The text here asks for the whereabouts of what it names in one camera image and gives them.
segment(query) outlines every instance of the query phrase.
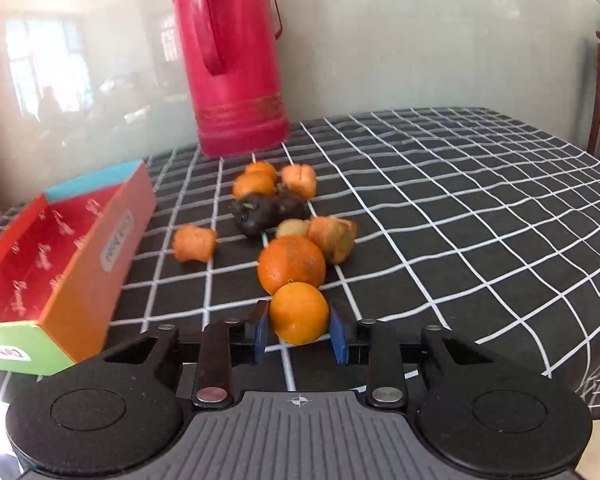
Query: thermos handle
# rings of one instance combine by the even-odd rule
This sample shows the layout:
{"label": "thermos handle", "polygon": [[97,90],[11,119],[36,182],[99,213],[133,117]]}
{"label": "thermos handle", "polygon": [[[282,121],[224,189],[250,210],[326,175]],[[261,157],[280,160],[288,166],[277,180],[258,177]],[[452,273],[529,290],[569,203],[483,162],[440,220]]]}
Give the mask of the thermos handle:
{"label": "thermos handle", "polygon": [[211,18],[210,0],[191,0],[194,6],[193,25],[202,54],[202,61],[211,75],[224,73],[224,64],[218,54],[218,44]]}
{"label": "thermos handle", "polygon": [[280,17],[280,9],[278,8],[278,0],[273,0],[276,4],[276,13],[278,14],[278,23],[280,24],[280,29],[276,32],[276,39],[282,36],[282,18]]}

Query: window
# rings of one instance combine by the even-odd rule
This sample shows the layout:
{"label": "window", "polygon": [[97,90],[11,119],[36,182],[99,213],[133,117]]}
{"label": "window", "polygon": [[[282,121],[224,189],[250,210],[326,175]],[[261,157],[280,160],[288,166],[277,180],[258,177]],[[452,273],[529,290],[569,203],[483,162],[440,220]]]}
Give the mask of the window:
{"label": "window", "polygon": [[23,115],[39,117],[43,97],[54,98],[62,112],[91,106],[89,74],[74,22],[8,20],[6,43]]}
{"label": "window", "polygon": [[165,61],[177,61],[180,59],[178,39],[176,37],[176,17],[170,14],[160,23],[162,51]]}

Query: checkered tablecloth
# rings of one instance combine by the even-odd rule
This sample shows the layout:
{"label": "checkered tablecloth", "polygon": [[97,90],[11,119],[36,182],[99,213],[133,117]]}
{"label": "checkered tablecloth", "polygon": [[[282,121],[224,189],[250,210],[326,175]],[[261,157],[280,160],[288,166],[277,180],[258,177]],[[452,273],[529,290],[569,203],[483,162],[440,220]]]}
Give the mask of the checkered tablecloth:
{"label": "checkered tablecloth", "polygon": [[[390,321],[404,340],[448,327],[562,381],[600,418],[600,161],[484,108],[301,122],[281,148],[250,156],[212,160],[195,146],[150,156],[158,208],[108,346],[166,321],[199,331],[267,297],[255,267],[270,235],[247,240],[229,210],[233,180],[252,160],[311,164],[312,212],[358,224],[354,252],[321,287],[330,303]],[[208,264],[173,257],[171,236],[186,223],[218,231]],[[0,378],[9,400],[21,379]],[[316,391],[360,387],[365,374],[337,366],[326,338],[292,347],[270,334],[265,363],[238,367],[235,379]]]}

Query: cardboard box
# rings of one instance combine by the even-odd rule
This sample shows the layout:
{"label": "cardboard box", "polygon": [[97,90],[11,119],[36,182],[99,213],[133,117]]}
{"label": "cardboard box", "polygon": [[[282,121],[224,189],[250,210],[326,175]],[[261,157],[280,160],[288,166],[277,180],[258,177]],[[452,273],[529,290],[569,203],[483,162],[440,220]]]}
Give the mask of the cardboard box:
{"label": "cardboard box", "polygon": [[0,370],[51,375],[102,350],[155,209],[142,161],[47,189],[0,234]]}

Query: glossy white wall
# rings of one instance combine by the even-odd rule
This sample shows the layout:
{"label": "glossy white wall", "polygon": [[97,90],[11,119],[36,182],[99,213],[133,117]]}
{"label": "glossy white wall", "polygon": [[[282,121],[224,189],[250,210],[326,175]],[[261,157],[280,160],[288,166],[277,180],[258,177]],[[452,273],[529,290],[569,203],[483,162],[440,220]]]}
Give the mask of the glossy white wall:
{"label": "glossy white wall", "polygon": [[[285,32],[278,51],[293,120],[390,107],[485,106],[586,142],[597,0],[279,3]],[[174,57],[170,13],[170,0],[0,0],[1,203],[195,142],[182,64],[168,60]],[[42,123],[23,117],[10,72],[14,53],[5,42],[6,23],[14,19],[77,25],[79,40],[66,29],[64,40],[76,43],[72,52],[87,66],[91,96],[80,110]],[[58,85],[66,90],[67,82]]]}

